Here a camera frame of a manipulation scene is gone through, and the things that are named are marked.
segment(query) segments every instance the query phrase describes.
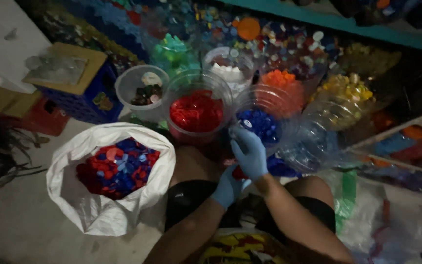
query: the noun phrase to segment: forearm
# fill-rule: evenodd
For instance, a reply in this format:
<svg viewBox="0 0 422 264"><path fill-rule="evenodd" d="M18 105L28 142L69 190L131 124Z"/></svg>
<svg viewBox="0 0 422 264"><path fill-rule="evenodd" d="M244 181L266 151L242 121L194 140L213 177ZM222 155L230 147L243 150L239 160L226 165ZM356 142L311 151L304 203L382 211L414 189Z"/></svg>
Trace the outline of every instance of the forearm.
<svg viewBox="0 0 422 264"><path fill-rule="evenodd" d="M264 175L255 185L264 196L276 225L286 237L334 260L353 262L349 250L336 235L307 211L272 175Z"/></svg>
<svg viewBox="0 0 422 264"><path fill-rule="evenodd" d="M144 263L180 263L216 232L226 210L211 198L170 228L154 245Z"/></svg>

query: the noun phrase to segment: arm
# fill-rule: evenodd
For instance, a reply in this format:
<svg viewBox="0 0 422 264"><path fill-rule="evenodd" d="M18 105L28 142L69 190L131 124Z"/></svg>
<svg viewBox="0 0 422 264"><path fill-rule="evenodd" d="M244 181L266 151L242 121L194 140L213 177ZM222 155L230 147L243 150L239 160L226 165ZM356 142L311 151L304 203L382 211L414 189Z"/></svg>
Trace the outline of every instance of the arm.
<svg viewBox="0 0 422 264"><path fill-rule="evenodd" d="M232 177L236 167L232 165L224 171L214 193L172 226L154 245L144 263L181 263L214 235L227 208L245 187L244 181Z"/></svg>
<svg viewBox="0 0 422 264"><path fill-rule="evenodd" d="M308 212L279 181L268 173L266 149L260 138L246 129L235 129L239 143L231 141L232 151L242 171L264 196L279 230L290 240L336 261L353 263L348 249L326 226ZM245 153L239 144L245 144Z"/></svg>
<svg viewBox="0 0 422 264"><path fill-rule="evenodd" d="M255 181L276 225L290 240L344 263L354 263L338 237L308 212L269 173Z"/></svg>
<svg viewBox="0 0 422 264"><path fill-rule="evenodd" d="M169 264L184 261L214 235L225 212L222 205L208 198L159 239L144 263Z"/></svg>

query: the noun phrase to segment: blue latex glove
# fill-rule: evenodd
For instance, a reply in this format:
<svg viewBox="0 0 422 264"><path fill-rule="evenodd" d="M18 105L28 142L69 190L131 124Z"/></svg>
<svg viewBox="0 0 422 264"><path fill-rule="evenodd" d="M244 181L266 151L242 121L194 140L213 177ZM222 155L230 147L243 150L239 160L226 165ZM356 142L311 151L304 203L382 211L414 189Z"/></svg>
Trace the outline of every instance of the blue latex glove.
<svg viewBox="0 0 422 264"><path fill-rule="evenodd" d="M250 180L236 180L232 177L232 172L236 167L237 164L227 167L219 179L218 187L211 195L211 198L225 209L231 206L238 199L242 190L250 184Z"/></svg>
<svg viewBox="0 0 422 264"><path fill-rule="evenodd" d="M232 152L239 165L250 180L255 181L268 173L266 165L266 149L261 139L254 133L244 128L234 128L236 140L231 140Z"/></svg>

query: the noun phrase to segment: hand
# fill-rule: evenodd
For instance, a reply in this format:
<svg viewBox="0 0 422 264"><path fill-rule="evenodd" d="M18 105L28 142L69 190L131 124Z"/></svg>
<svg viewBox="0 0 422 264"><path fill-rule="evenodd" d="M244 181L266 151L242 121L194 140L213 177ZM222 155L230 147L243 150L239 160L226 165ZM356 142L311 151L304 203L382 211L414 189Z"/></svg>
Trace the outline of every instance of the hand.
<svg viewBox="0 0 422 264"><path fill-rule="evenodd" d="M243 173L249 177L250 180L256 181L264 174L268 173L266 149L263 146L261 139L247 129L235 128L233 132L237 136L237 140L241 144L245 144L242 148L246 148L245 153L243 153L237 141L231 140L231 147L235 158L239 162Z"/></svg>
<svg viewBox="0 0 422 264"><path fill-rule="evenodd" d="M236 167L237 164L227 167L219 179L218 187L211 195L211 198L225 209L233 204L240 196L242 190L250 184L249 180L236 180L232 177L232 172Z"/></svg>

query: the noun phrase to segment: black shorts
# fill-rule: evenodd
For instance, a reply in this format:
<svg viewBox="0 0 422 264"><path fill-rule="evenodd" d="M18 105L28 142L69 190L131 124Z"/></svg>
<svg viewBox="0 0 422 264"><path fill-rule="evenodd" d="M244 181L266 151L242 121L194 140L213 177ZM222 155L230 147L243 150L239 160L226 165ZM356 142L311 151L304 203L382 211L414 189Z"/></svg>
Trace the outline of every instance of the black shorts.
<svg viewBox="0 0 422 264"><path fill-rule="evenodd" d="M166 225L165 230L179 223L182 219L193 213L218 186L218 183L206 180L190 180L178 183L167 191ZM326 203L311 197L298 196L296 200L311 214L317 217L326 227L335 233L335 211ZM241 227L239 215L231 205L221 219L219 228ZM272 216L268 214L255 225L256 229L267 232L279 241L284 242L285 237L279 231Z"/></svg>

